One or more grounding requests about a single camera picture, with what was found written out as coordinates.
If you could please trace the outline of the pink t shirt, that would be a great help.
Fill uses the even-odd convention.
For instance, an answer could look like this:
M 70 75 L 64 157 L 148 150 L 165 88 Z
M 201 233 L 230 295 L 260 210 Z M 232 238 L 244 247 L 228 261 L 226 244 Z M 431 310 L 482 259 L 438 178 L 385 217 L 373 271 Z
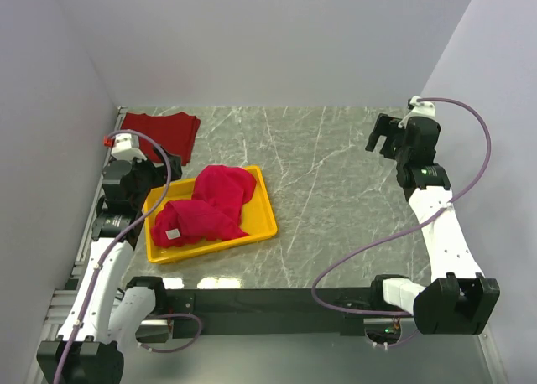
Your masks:
M 150 229 L 154 244 L 168 248 L 245 237 L 240 227 L 242 207 L 252 199 L 255 188 L 255 178 L 245 169 L 205 167 L 188 200 L 170 200 L 156 215 Z

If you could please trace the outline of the yellow plastic tray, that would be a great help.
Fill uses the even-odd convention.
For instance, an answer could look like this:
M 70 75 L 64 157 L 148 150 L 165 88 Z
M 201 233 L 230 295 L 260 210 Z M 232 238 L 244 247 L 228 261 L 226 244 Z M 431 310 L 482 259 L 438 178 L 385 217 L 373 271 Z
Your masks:
M 259 166 L 246 166 L 244 168 L 256 180 L 256 188 L 252 199 L 242 207 L 240 227 L 247 233 L 245 237 L 230 241 L 207 241 L 202 240 L 196 244 L 181 247 L 164 248 L 154 244 L 150 229 L 154 226 L 156 215 L 164 208 L 170 200 L 188 200 L 193 192 L 196 179 L 186 179 L 175 181 L 169 187 L 162 203 L 144 222 L 144 232 L 146 234 L 146 254 L 152 263 L 171 263 L 183 261 L 188 258 L 206 255 L 212 252 L 219 252 L 235 246 L 242 246 L 257 241 L 269 239 L 278 231 L 272 205 L 263 180 L 261 168 Z

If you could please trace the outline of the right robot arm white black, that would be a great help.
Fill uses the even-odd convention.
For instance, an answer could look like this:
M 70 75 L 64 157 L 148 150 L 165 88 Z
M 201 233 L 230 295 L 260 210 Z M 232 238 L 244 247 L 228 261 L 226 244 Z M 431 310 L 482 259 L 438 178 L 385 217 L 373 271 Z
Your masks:
M 378 275 L 371 284 L 368 306 L 386 316 L 400 309 L 414 317 L 426 335 L 479 335 L 500 295 L 494 278 L 486 278 L 474 260 L 452 205 L 451 183 L 435 162 L 441 126 L 428 117 L 407 122 L 379 114 L 366 149 L 380 138 L 385 158 L 396 163 L 396 177 L 425 240 L 431 282 L 419 285 L 409 278 Z

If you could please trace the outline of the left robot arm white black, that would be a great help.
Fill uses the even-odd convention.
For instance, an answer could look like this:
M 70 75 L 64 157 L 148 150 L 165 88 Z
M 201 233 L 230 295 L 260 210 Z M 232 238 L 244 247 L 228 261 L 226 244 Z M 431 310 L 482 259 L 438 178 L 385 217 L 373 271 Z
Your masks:
M 124 155 L 113 150 L 102 170 L 85 274 L 57 336 L 38 348 L 37 362 L 48 383 L 119 383 L 138 327 L 167 310 L 159 278 L 135 278 L 117 298 L 148 215 L 143 203 L 152 189 L 167 189 L 182 175 L 180 157 L 165 149 L 154 154 L 157 163 L 137 148 Z

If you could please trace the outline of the folded dark red t shirt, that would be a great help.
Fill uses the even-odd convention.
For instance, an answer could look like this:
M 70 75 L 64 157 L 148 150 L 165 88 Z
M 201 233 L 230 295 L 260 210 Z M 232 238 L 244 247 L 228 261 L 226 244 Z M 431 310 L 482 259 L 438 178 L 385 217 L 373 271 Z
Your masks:
M 181 165 L 190 162 L 201 120 L 185 112 L 169 116 L 150 116 L 128 112 L 121 129 L 131 129 L 151 137 L 163 149 L 181 157 Z

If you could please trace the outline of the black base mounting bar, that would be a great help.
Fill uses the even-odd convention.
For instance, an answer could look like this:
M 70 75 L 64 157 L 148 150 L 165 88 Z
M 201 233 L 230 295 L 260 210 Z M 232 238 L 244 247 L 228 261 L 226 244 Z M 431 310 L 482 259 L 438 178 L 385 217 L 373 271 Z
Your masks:
M 309 288 L 168 289 L 160 277 L 135 277 L 126 289 L 155 291 L 152 316 L 163 316 L 174 339 L 196 335 L 272 335 L 338 333 L 364 335 L 366 318 L 392 317 L 400 309 L 376 299 L 371 288 L 318 288 L 326 303 L 354 312 L 342 313 L 318 304 Z

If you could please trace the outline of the aluminium frame rail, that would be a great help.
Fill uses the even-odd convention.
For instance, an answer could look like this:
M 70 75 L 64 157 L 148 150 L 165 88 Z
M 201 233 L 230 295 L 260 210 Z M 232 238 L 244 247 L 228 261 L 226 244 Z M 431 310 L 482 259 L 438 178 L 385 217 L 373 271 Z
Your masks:
M 118 241 L 117 236 L 91 239 L 91 227 L 96 219 L 96 206 L 102 196 L 102 178 L 98 179 L 95 199 L 88 216 L 76 260 L 75 289 L 54 291 L 53 300 L 65 302 L 69 308 L 63 319 L 45 323 L 47 330 L 41 345 L 86 345 L 90 342 L 108 344 L 113 340 L 109 329 L 110 314 L 120 274 L 132 257 L 133 247 Z

